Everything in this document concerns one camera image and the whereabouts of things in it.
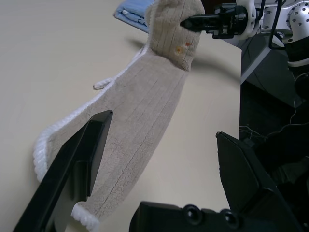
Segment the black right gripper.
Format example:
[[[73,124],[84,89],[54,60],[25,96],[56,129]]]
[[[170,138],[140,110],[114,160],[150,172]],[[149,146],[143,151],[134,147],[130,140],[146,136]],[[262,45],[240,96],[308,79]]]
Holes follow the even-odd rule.
[[[190,31],[214,31],[213,39],[232,39],[244,32],[248,22],[244,6],[220,4],[214,9],[214,15],[194,15],[182,21],[180,26]]]

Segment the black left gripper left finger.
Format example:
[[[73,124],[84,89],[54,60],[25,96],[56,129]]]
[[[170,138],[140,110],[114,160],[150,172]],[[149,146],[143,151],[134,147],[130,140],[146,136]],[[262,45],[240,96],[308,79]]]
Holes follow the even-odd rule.
[[[64,143],[14,231],[65,231],[74,206],[92,193],[112,116],[111,110],[93,115]]]

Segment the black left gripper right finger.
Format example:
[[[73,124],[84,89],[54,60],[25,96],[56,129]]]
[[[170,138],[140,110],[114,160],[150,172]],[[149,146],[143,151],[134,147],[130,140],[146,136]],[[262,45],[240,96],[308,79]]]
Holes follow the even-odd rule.
[[[230,209],[257,218],[293,218],[254,151],[222,131],[216,139],[220,179]]]

